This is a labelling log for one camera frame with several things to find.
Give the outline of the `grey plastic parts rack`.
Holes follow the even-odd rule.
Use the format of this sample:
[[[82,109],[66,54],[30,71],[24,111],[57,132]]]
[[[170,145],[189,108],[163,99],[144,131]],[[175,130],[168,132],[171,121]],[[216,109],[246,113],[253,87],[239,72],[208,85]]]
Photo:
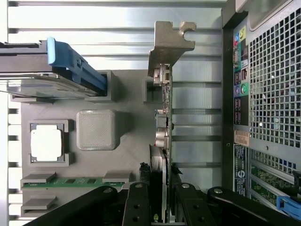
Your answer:
[[[94,188],[22,188],[52,178],[136,181],[155,143],[155,111],[163,107],[161,87],[145,70],[101,71],[107,75],[105,97],[81,99],[20,98],[23,195],[21,216],[38,218]],[[63,162],[32,163],[31,130],[37,124],[63,131]]]

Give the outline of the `green RAM stick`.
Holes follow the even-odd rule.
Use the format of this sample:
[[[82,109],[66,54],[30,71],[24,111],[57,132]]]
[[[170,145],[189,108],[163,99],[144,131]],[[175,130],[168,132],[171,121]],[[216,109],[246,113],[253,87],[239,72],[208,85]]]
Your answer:
[[[100,186],[122,187],[124,182],[103,182],[102,177],[96,178],[52,178],[50,181],[42,182],[28,182],[22,188],[96,188]]]

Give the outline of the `blue card retention latch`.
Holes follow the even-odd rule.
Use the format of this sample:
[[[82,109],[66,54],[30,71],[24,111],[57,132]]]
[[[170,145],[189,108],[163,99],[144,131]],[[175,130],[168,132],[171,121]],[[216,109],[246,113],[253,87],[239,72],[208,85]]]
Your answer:
[[[289,196],[277,196],[277,209],[301,221],[301,171],[294,171],[294,187]]]

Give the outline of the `silver CPU chip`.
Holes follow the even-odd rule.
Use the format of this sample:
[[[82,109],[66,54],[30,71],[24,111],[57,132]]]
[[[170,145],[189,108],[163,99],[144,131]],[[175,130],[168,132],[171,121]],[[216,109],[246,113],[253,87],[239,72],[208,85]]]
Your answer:
[[[63,131],[57,125],[37,124],[31,130],[32,163],[63,162]]]

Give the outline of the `open grey PC case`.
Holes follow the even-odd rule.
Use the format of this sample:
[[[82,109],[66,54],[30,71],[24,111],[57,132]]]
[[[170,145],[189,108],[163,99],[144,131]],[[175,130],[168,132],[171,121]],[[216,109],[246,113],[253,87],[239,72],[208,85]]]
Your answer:
[[[301,171],[301,0],[222,8],[222,188],[277,209]]]

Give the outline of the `hard disk in blue caddy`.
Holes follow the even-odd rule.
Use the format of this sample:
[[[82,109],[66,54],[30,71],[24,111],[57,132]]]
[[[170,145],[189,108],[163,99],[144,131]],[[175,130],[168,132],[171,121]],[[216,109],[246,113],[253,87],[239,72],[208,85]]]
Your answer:
[[[107,75],[68,43],[0,42],[0,91],[17,97],[81,99],[107,95]]]

